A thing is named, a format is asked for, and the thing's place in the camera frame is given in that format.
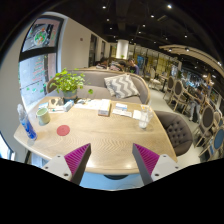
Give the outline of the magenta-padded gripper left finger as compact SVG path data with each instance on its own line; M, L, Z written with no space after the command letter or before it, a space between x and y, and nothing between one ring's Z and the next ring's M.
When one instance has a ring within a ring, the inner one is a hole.
M56 155L42 169L79 185L90 155L91 144L88 143L66 155Z

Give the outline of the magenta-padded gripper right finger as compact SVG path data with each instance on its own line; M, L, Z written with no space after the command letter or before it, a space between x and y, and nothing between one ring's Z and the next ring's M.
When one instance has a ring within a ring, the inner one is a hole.
M133 144L132 154L143 185L150 184L181 170L181 167L167 154L159 155L136 143Z

